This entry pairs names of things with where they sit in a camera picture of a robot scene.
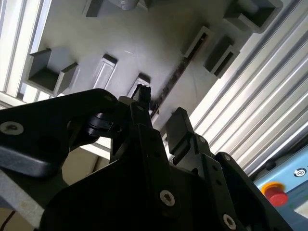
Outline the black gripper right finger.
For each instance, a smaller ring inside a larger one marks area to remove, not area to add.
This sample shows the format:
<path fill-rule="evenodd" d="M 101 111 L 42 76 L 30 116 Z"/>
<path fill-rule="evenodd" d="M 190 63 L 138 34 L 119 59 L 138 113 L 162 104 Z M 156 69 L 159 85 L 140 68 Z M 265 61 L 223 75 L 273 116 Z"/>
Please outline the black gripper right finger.
<path fill-rule="evenodd" d="M 236 161 L 211 153 L 205 138 L 193 131 L 179 107 L 166 124 L 173 164 L 189 180 L 180 189 L 191 205 L 193 231 L 282 231 L 284 220 Z"/>

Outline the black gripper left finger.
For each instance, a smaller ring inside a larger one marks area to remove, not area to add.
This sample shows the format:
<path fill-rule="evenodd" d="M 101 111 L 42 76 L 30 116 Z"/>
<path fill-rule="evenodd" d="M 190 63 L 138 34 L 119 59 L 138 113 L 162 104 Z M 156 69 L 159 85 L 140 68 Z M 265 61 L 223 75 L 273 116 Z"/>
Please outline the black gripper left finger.
<path fill-rule="evenodd" d="M 148 112 L 150 91 L 141 86 L 137 99 L 117 99 L 92 89 L 2 110 L 1 199 L 176 199 L 162 139 Z M 68 154 L 100 137 L 112 140 L 109 169 L 65 187 L 60 170 Z"/>

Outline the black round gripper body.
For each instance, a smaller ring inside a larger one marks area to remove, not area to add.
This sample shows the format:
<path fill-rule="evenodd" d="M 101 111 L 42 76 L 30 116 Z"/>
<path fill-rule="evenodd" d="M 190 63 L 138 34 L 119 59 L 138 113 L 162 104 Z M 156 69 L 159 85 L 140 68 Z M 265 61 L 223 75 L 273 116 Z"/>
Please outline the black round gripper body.
<path fill-rule="evenodd" d="M 60 191 L 43 214 L 45 231 L 214 231 L 206 198 L 196 193 L 197 177 L 173 167 L 180 214 L 165 218 L 150 206 L 143 177 L 127 167 L 106 167 Z"/>

